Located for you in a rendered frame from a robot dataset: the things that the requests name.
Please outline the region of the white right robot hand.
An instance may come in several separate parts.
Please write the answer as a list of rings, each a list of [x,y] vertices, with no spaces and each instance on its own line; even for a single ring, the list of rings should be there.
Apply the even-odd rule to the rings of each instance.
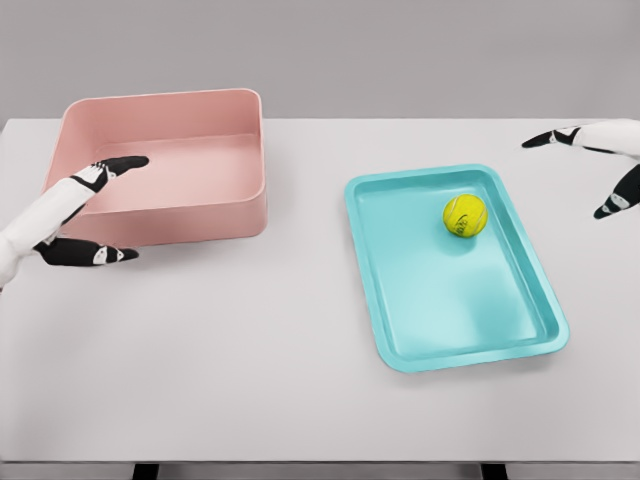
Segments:
[[[552,129],[521,144],[524,149],[549,144],[579,147],[607,155],[622,155],[636,161],[594,211],[600,220],[640,205],[640,120],[609,119]]]

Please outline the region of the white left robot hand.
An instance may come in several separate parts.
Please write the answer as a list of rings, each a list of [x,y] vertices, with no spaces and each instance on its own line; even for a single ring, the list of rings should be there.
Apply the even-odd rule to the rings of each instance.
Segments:
[[[57,181],[0,231],[0,293],[14,279],[23,258],[38,253],[52,266],[94,267],[136,259],[131,248],[66,238],[60,229],[109,181],[149,164],[146,156],[107,158]]]

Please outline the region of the pink rectangular basket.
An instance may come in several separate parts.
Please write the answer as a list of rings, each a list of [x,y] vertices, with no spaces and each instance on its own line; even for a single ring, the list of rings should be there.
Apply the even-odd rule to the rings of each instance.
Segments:
[[[245,238],[268,222],[263,112],[247,88],[87,98],[63,114],[49,188],[107,158],[147,166],[109,182],[63,235],[118,247]]]

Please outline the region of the yellow tennis ball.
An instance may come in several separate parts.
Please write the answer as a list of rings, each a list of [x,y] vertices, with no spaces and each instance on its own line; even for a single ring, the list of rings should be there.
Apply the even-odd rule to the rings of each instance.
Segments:
[[[462,238],[481,233],[488,222],[485,202],[472,194],[461,194],[448,201],[442,214],[446,229]]]

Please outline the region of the blue rectangular tray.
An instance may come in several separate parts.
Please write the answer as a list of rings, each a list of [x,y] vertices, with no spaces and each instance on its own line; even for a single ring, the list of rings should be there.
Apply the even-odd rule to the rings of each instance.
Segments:
[[[450,233],[461,194],[488,209],[484,230]],[[569,325],[497,172],[481,164],[363,175],[344,199],[380,358],[403,373],[551,354]]]

